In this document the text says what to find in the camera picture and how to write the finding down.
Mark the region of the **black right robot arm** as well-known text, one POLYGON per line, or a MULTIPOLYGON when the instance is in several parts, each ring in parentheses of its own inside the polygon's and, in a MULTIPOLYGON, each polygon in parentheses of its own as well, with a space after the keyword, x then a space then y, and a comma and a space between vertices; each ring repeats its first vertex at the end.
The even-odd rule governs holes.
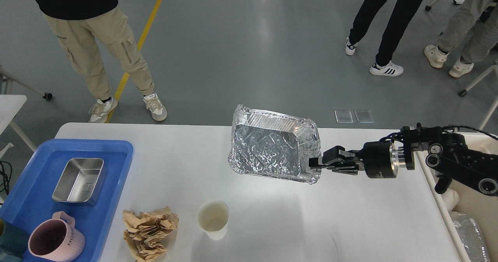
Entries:
POLYGON ((425 164, 436 171, 435 192, 443 194, 453 180, 485 196, 496 197, 497 155, 469 149, 460 125, 402 127, 360 150, 335 146, 308 160, 311 169, 357 175, 364 171, 372 179, 396 178, 400 168, 414 169, 414 152, 426 151, 425 164))

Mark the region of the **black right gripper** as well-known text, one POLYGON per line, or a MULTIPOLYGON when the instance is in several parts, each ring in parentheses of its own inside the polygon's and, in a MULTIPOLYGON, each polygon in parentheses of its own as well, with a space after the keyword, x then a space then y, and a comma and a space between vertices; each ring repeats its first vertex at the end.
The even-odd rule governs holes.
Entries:
POLYGON ((363 163, 363 169, 369 178, 396 178, 399 169, 414 170, 413 152, 409 148, 396 147, 389 140, 367 142, 359 150, 346 151, 342 146, 334 146, 323 155, 309 159, 309 167, 326 167, 332 172, 358 175, 358 164, 363 163))

